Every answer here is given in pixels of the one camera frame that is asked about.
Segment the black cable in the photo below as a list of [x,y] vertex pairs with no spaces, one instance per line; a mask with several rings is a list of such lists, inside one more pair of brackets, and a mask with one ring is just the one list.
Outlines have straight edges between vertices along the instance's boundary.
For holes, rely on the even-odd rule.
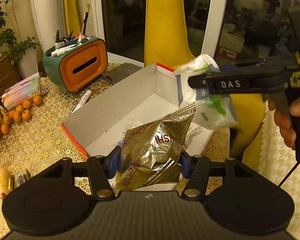
[[283,178],[283,180],[279,183],[278,187],[281,187],[282,184],[287,180],[287,178],[293,173],[293,171],[298,167],[299,163],[296,163],[292,169],[288,172],[288,174]]

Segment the yellow label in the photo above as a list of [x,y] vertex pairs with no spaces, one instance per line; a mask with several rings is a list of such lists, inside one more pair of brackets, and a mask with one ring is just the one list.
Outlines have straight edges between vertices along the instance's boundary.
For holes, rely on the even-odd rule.
[[292,73],[290,77],[290,85],[292,88],[300,88],[300,71]]

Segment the white plastic packaging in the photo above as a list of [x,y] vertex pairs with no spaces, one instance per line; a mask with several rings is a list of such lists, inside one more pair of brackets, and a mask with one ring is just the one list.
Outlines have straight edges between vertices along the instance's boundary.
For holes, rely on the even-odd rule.
[[199,55],[173,72],[177,78],[179,107],[195,102],[196,113],[202,117],[197,123],[206,129],[235,126],[238,119],[230,95],[210,95],[207,88],[192,89],[188,85],[190,76],[205,72],[220,72],[207,54]]

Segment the houndstooth fabric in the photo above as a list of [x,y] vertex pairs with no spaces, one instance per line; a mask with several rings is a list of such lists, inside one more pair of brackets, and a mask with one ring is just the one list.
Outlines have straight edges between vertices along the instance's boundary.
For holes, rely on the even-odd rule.
[[[274,123],[274,111],[266,113],[263,127],[258,172],[278,185],[296,164],[295,152],[285,146],[279,128]],[[290,194],[295,203],[295,212],[287,231],[294,238],[300,240],[300,165],[289,176],[281,188]]]

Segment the white flower pot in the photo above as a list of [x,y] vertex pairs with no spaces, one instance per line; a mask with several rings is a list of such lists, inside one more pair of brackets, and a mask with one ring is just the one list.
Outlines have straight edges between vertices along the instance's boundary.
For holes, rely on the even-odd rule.
[[37,54],[34,49],[27,49],[22,59],[15,64],[22,79],[38,72]]

